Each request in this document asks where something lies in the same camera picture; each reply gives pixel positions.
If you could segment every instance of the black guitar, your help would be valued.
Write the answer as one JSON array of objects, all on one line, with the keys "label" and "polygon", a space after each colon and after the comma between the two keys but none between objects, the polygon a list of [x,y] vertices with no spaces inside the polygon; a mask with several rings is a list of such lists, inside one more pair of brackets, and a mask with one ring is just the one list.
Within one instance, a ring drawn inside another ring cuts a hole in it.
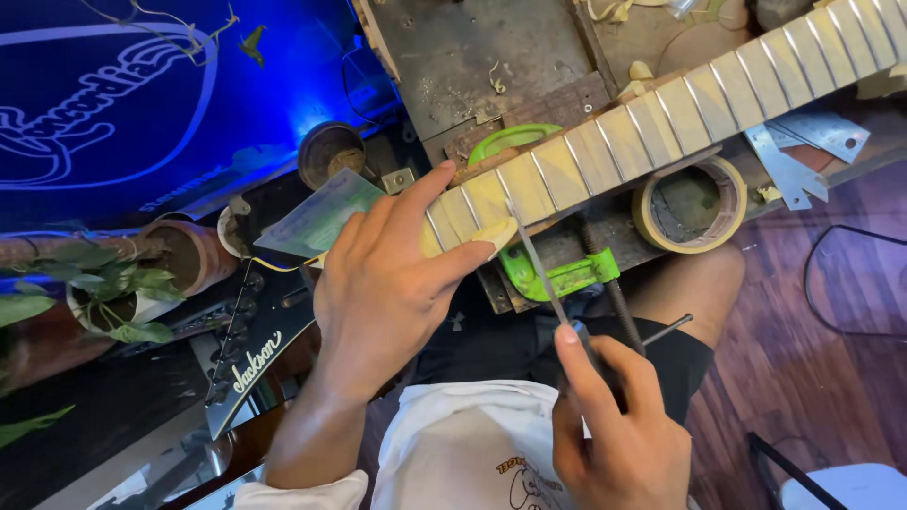
[{"label": "black guitar", "polygon": [[265,370],[315,322],[314,283],[305,269],[249,262],[211,386],[205,397],[211,437],[228,430]]}]

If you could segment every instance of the workbench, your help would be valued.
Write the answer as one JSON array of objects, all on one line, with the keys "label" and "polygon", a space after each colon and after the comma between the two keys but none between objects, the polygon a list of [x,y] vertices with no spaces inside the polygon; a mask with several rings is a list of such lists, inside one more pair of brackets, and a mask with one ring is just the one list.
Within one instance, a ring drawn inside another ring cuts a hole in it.
[{"label": "workbench", "polygon": [[[618,25],[593,21],[586,3],[577,0],[353,3],[429,159],[433,164],[452,159],[458,169],[493,132],[522,123],[571,128],[600,113],[629,83],[633,61],[646,63],[660,77],[693,69],[752,38],[743,0],[700,0],[684,20],[663,7],[633,6],[629,20]],[[592,8],[601,12],[609,4],[593,0]],[[504,93],[495,91],[497,79],[506,86]],[[851,165],[807,145],[788,151],[831,186],[907,156],[907,116],[896,100],[856,102],[851,89],[820,103],[872,133]],[[785,207],[756,193],[771,179],[742,135],[708,152],[729,160],[742,175],[749,191],[745,221]],[[666,253],[633,224],[631,195],[641,183],[626,182],[589,202],[593,231],[611,247],[620,270]],[[693,222],[707,218],[710,209],[696,187],[680,180],[671,192],[673,210]],[[546,268],[585,254],[571,221],[560,221],[533,240]],[[497,260],[480,268],[479,276],[496,313],[538,305],[513,287]]]}]

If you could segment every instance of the black cable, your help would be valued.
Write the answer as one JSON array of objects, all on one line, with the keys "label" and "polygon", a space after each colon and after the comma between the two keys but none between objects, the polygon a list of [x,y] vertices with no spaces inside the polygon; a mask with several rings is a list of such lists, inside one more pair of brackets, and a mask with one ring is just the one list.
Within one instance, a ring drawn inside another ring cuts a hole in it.
[{"label": "black cable", "polygon": [[352,50],[350,50],[350,51],[344,53],[344,54],[343,54],[343,58],[340,59],[340,76],[343,78],[343,93],[344,93],[344,95],[346,96],[346,102],[349,104],[350,110],[352,110],[353,113],[355,113],[356,115],[358,115],[362,120],[366,121],[367,123],[372,123],[372,124],[374,124],[374,125],[376,125],[376,126],[387,127],[386,124],[383,124],[383,123],[380,123],[380,122],[377,122],[377,121],[373,121],[373,120],[369,119],[368,117],[364,116],[362,113],[360,113],[360,112],[356,109],[356,107],[353,106],[353,101],[350,100],[350,98],[349,98],[349,88],[348,88],[347,85],[346,85],[346,66],[345,66],[345,64],[346,64],[346,58],[347,58],[349,55],[351,55],[351,53],[353,53],[355,50],[358,50],[358,49],[360,49],[360,48],[353,48]]},{"label": "black cable", "polygon": [[842,336],[858,335],[858,336],[863,336],[863,337],[907,338],[907,333],[888,333],[888,332],[875,333],[875,332],[864,332],[864,331],[845,331],[843,329],[838,328],[831,322],[829,322],[828,319],[826,319],[822,315],[822,313],[819,311],[819,309],[816,307],[815,303],[813,302],[813,292],[809,288],[809,272],[810,272],[809,270],[810,270],[810,268],[812,268],[812,265],[813,265],[813,257],[815,255],[815,251],[819,248],[819,245],[822,244],[822,241],[825,239],[825,237],[828,236],[828,234],[831,233],[831,231],[834,229],[844,229],[844,230],[858,233],[858,234],[861,234],[861,235],[864,235],[867,237],[875,238],[877,240],[884,240],[886,242],[890,242],[890,243],[897,244],[900,246],[907,246],[907,240],[899,240],[899,239],[895,239],[892,237],[883,236],[882,234],[877,234],[875,232],[870,232],[868,230],[857,229],[855,227],[848,227],[847,225],[840,225],[840,224],[832,225],[831,227],[828,227],[827,229],[825,229],[824,232],[822,232],[822,234],[819,236],[819,239],[815,240],[815,243],[813,244],[813,248],[811,250],[809,250],[809,255],[806,257],[806,266],[803,269],[803,290],[804,290],[804,293],[806,294],[806,302],[809,304],[809,309],[813,311],[813,314],[816,316],[817,319],[819,319],[820,322],[825,324],[826,328],[829,328],[831,331],[834,331],[835,333],[842,335]]}]

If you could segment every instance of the jackson logo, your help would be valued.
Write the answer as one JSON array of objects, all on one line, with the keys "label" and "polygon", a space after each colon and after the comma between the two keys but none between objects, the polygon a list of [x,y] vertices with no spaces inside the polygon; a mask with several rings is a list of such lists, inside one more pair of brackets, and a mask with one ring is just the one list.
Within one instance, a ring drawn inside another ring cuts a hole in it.
[{"label": "jackson logo", "polygon": [[[198,39],[199,43],[207,37],[198,30],[189,35],[188,29],[178,24],[143,25],[167,35],[176,44],[186,46],[189,45],[190,37]],[[117,24],[70,26],[0,34],[0,47],[89,35],[128,33],[147,34],[138,26]],[[212,57],[216,51],[213,42],[208,42],[204,48],[205,57],[202,60]],[[15,106],[0,105],[0,163],[5,163],[3,166],[15,168],[18,172],[18,175],[14,176],[7,173],[5,178],[0,180],[0,190],[61,190],[115,184],[153,172],[172,160],[189,143],[205,113],[217,72],[216,59],[203,67],[201,94],[186,132],[176,147],[162,160],[154,162],[157,158],[152,158],[144,164],[139,163],[140,168],[128,168],[129,161],[121,162],[113,165],[117,167],[114,171],[119,175],[103,175],[100,180],[97,180],[98,176],[94,176],[93,179],[96,181],[88,182],[84,177],[80,179],[78,169],[73,164],[73,155],[85,147],[111,137],[116,132],[113,123],[92,122],[93,117],[122,101],[130,93],[146,86],[157,76],[166,73],[179,59],[186,59],[188,62],[186,54],[179,48],[153,35],[120,51],[116,62],[110,61],[97,71],[74,79],[72,87],[78,87],[75,93],[32,120],[29,120],[23,110]],[[116,114],[104,115],[104,119],[108,121],[121,119],[134,123],[133,117],[134,114],[119,111]],[[122,150],[117,143],[107,143],[104,148],[112,151]],[[92,168],[85,170],[96,172],[94,168],[96,165],[90,166]]]},{"label": "jackson logo", "polygon": [[277,331],[274,333],[274,338],[269,338],[268,343],[265,344],[265,347],[261,348],[261,352],[256,354],[254,358],[250,352],[246,351],[246,358],[249,360],[249,368],[246,368],[240,374],[239,370],[236,369],[236,365],[233,365],[233,375],[236,376],[236,382],[233,383],[233,389],[235,389],[237,393],[242,394],[242,392],[246,391],[246,388],[252,384],[252,381],[255,380],[258,373],[264,370],[265,365],[267,365],[268,360],[274,356],[279,345],[280,331]]}]

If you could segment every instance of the masking tape strip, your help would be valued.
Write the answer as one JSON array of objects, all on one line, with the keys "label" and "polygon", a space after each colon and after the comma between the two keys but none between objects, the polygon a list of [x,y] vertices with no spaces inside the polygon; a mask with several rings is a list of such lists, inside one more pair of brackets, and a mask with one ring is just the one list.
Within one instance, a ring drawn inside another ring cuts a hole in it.
[{"label": "masking tape strip", "polygon": [[652,192],[659,178],[652,177],[633,193],[633,222],[642,237],[653,245],[676,253],[702,253],[730,239],[746,214],[746,184],[740,172],[728,160],[709,156],[695,165],[707,173],[718,186],[719,210],[712,226],[701,236],[686,242],[674,242],[652,217]]}]

